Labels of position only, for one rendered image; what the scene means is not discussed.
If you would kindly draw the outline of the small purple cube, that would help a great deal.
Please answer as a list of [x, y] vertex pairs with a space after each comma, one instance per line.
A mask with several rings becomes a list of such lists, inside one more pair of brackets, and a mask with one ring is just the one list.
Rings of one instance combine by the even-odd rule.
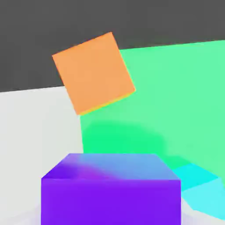
[[181, 181], [154, 154], [71, 153], [41, 179], [41, 225], [181, 225]]

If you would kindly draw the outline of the small orange cube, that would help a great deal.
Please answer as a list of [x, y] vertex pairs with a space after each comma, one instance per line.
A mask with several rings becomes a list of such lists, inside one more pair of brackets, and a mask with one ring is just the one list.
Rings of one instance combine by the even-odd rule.
[[135, 92], [112, 32], [52, 56], [77, 115]]

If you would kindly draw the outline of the small cyan cube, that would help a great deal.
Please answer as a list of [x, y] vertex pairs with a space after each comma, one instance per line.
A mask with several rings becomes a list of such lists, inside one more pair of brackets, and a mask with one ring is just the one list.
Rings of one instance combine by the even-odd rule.
[[173, 172], [181, 180], [182, 198], [192, 209], [225, 221], [225, 187], [220, 177], [192, 163]]

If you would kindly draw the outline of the large green box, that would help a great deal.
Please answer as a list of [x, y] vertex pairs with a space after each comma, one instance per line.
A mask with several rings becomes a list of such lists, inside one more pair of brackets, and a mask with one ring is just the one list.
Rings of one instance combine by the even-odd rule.
[[81, 116], [85, 153], [154, 153], [196, 164], [225, 185], [225, 40], [123, 49], [135, 85]]

